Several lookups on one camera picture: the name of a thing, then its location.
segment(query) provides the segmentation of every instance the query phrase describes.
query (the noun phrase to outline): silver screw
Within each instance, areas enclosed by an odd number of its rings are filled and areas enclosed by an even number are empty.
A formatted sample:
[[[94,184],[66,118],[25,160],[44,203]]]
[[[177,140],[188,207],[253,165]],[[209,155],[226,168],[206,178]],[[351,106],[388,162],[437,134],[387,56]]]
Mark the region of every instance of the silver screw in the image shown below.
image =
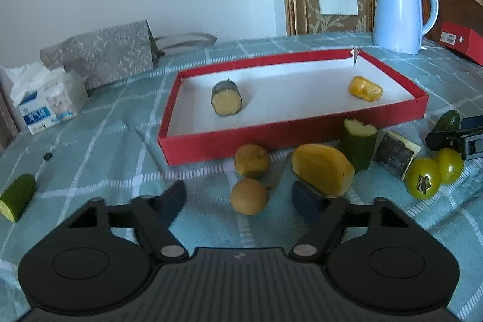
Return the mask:
[[[299,257],[311,257],[317,253],[317,249],[311,244],[299,244],[292,251]]]
[[[177,258],[184,254],[184,248],[181,246],[164,246],[161,249],[161,254],[168,258]]]

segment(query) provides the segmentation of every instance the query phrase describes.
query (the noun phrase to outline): round black disc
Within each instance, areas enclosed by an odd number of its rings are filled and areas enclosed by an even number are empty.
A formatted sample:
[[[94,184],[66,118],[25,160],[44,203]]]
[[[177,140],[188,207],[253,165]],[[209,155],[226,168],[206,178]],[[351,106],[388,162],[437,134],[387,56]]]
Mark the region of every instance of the round black disc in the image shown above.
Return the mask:
[[[430,236],[419,239],[406,229],[340,244],[329,256],[327,272],[345,296],[381,312],[446,306],[459,279],[448,250]]]
[[[32,306],[58,314],[97,313],[146,283],[151,264],[139,246],[83,229],[68,232],[55,241],[45,238],[20,263],[20,286]]]

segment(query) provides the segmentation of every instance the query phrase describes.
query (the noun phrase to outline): ribbed black surface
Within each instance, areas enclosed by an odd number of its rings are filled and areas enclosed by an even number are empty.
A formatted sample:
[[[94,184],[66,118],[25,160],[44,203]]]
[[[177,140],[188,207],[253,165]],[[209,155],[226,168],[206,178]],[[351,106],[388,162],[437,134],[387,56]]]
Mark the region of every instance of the ribbed black surface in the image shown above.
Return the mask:
[[[336,292],[322,270],[287,259],[281,249],[199,249],[186,263],[162,267],[130,303],[90,317],[33,310],[24,322],[457,322],[446,309],[383,315]]]

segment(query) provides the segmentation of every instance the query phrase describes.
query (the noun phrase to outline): wooden headboard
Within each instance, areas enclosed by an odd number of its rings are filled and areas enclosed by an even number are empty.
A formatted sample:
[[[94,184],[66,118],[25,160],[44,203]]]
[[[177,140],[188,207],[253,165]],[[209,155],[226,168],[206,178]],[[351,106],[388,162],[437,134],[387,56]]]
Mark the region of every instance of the wooden headboard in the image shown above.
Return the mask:
[[[423,21],[429,18],[429,0],[423,2]],[[440,12],[433,28],[426,34],[426,38],[438,42],[441,37],[443,21],[463,25],[473,29],[483,36],[483,6],[475,0],[440,0]]]

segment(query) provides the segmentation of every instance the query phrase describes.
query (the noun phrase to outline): kettle handle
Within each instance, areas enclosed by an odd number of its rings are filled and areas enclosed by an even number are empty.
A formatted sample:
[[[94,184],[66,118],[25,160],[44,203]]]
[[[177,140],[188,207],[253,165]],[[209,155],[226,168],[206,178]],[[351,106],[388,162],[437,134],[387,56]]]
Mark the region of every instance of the kettle handle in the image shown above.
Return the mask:
[[[436,23],[436,18],[438,18],[438,12],[440,10],[440,1],[439,0],[430,0],[431,2],[431,13],[429,14],[429,20],[427,20],[426,24],[423,26],[423,31],[421,36],[424,36],[428,33],[431,28]]]

